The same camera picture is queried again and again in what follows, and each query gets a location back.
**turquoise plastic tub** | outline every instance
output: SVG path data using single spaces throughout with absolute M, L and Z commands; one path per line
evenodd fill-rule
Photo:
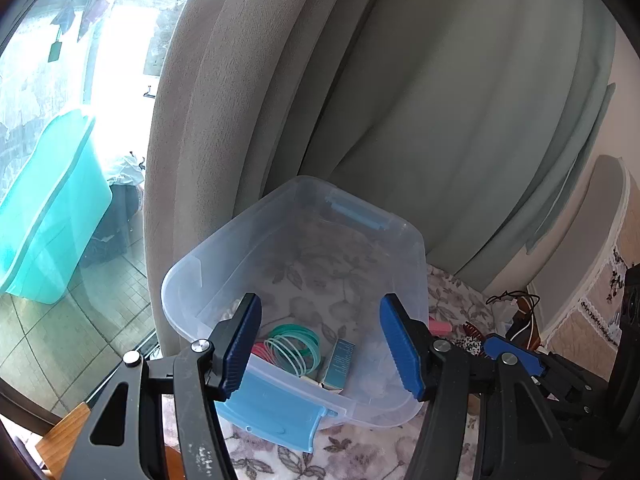
M 55 303 L 111 203 L 82 110 L 55 117 L 0 203 L 0 292 Z

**gray curtain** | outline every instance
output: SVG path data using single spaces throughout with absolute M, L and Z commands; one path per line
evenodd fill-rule
M 407 219 L 481 290 L 566 203 L 614 38 L 600 0 L 377 0 L 300 173 Z

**wall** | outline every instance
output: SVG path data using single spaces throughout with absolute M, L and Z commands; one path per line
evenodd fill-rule
M 640 59 L 619 26 L 609 82 L 616 83 L 616 91 L 593 152 L 564 211 L 534 251 L 527 254 L 522 248 L 484 290 L 485 294 L 523 289 L 540 271 L 574 220 L 599 155 L 621 157 L 636 182 L 640 182 Z

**silver screw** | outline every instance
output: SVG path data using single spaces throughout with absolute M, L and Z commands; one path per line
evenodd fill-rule
M 505 352 L 502 354 L 502 362 L 506 365 L 513 366 L 518 363 L 518 358 L 511 352 Z
M 124 364 L 127 365 L 127 367 L 133 368 L 135 366 L 138 366 L 140 357 L 140 352 L 138 352 L 137 350 L 129 350 L 122 356 L 122 360 L 124 361 Z
M 200 354 L 202 352 L 206 352 L 207 350 L 209 350 L 210 346 L 211 346 L 211 343 L 209 342 L 208 339 L 198 339 L 197 341 L 194 341 L 193 343 L 191 343 L 191 350 Z
M 451 343 L 449 341 L 447 341 L 446 339 L 436 339 L 436 341 L 433 342 L 433 347 L 438 351 L 438 352 L 448 352 L 449 350 L 451 350 Z

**wooden furniture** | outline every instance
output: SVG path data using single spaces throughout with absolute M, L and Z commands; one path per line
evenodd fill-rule
M 90 413 L 89 407 L 84 402 L 79 404 L 36 444 L 36 450 L 49 469 L 52 478 L 61 478 L 66 460 Z M 169 479 L 184 480 L 180 453 L 168 446 L 164 447 L 164 453 Z

